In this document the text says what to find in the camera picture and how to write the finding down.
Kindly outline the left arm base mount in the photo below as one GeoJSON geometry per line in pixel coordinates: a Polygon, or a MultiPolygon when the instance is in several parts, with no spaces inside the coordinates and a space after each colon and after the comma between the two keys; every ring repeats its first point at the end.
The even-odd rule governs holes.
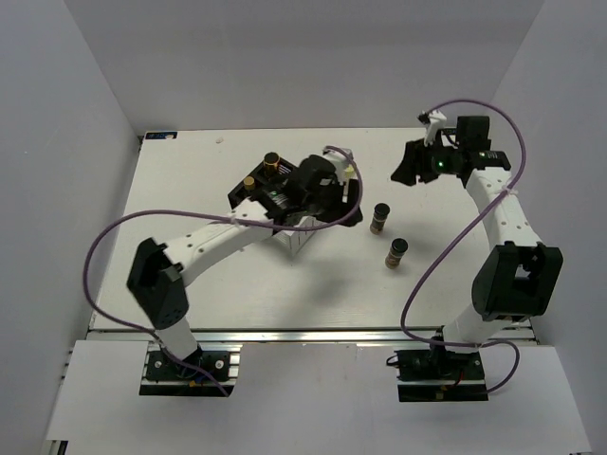
{"type": "Polygon", "coordinates": [[[175,363],[157,344],[144,357],[140,396],[228,398],[238,375],[239,354],[234,350],[198,349],[191,363],[175,363]]]}

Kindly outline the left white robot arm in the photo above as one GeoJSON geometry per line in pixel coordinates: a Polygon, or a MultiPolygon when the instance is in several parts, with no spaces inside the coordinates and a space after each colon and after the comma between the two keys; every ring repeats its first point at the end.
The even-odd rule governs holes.
{"type": "Polygon", "coordinates": [[[327,146],[298,165],[270,152],[231,190],[226,216],[212,216],[204,227],[162,244],[142,241],[127,288],[152,323],[171,371],[189,378],[200,367],[202,351],[187,321],[190,284],[235,252],[279,233],[355,226],[362,220],[361,196],[348,149],[327,146]]]}

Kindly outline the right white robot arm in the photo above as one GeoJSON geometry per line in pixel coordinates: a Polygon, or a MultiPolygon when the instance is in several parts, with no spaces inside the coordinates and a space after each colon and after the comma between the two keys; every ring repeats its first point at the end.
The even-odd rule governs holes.
{"type": "Polygon", "coordinates": [[[489,254],[471,285],[471,302],[431,338],[430,370],[448,378],[463,365],[461,354],[476,352],[511,322],[543,315],[563,265],[561,250],[547,246],[529,224],[512,189],[515,176],[506,153],[494,151],[486,116],[463,116],[455,141],[443,142],[447,118],[438,110],[419,115],[423,138],[409,141],[393,181],[406,186],[454,175],[478,209],[489,254]]]}

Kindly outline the amber bottle orange cap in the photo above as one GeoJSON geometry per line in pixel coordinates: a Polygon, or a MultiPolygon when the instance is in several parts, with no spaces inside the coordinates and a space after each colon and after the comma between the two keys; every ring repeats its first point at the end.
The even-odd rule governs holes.
{"type": "Polygon", "coordinates": [[[263,169],[267,177],[271,177],[279,172],[280,157],[275,152],[269,152],[264,155],[263,169]]]}

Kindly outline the yellow bottle gold cap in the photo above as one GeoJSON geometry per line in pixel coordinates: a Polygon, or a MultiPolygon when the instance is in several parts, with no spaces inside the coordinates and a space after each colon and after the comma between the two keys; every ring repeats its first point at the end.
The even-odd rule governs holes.
{"type": "Polygon", "coordinates": [[[248,175],[243,179],[243,187],[245,191],[252,192],[256,187],[256,180],[252,175],[248,175]]]}

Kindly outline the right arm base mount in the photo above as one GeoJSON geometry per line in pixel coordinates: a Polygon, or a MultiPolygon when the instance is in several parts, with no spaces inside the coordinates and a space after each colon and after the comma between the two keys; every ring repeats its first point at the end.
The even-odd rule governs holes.
{"type": "Polygon", "coordinates": [[[458,354],[443,347],[395,351],[385,362],[396,369],[401,403],[484,402],[487,383],[478,352],[458,354]]]}

